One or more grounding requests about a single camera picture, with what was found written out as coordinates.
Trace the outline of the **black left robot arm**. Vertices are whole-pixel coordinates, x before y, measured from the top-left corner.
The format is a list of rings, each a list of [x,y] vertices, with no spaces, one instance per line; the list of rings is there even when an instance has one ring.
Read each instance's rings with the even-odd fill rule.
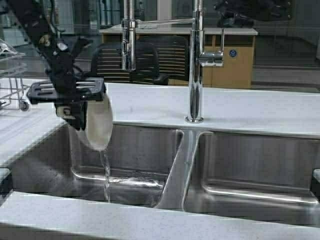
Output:
[[[48,80],[30,85],[26,93],[29,102],[32,105],[52,103],[58,117],[77,131],[85,130],[89,103],[103,101],[106,92],[101,77],[90,76],[75,64],[90,40],[77,37],[66,42],[58,37],[35,0],[7,0],[5,4],[48,66]]]

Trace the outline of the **dark robot base corner right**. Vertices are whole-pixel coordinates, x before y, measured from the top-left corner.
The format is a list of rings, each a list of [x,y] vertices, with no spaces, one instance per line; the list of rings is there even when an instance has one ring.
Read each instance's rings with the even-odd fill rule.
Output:
[[[314,169],[311,178],[310,191],[320,201],[320,169]]]

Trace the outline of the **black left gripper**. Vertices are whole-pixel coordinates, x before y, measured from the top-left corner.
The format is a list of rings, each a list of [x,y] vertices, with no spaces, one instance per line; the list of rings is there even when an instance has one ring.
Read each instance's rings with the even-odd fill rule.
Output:
[[[100,77],[88,76],[75,64],[76,57],[91,41],[77,37],[66,42],[56,37],[31,39],[48,64],[47,81],[31,84],[26,94],[31,104],[54,103],[55,113],[77,131],[87,124],[87,101],[100,102],[106,87]]]

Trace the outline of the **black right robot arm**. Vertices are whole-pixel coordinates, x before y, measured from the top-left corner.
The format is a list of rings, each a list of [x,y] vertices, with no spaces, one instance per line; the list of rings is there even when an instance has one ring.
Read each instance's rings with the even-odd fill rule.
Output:
[[[219,28],[252,28],[255,21],[288,21],[292,8],[291,0],[219,0],[213,5],[219,14]]]

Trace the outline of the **dark robot base corner left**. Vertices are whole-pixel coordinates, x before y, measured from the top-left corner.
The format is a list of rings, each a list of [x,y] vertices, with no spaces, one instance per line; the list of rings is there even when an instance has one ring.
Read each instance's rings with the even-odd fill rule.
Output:
[[[0,169],[0,202],[4,202],[5,199],[13,191],[13,177],[12,172],[8,168]]]

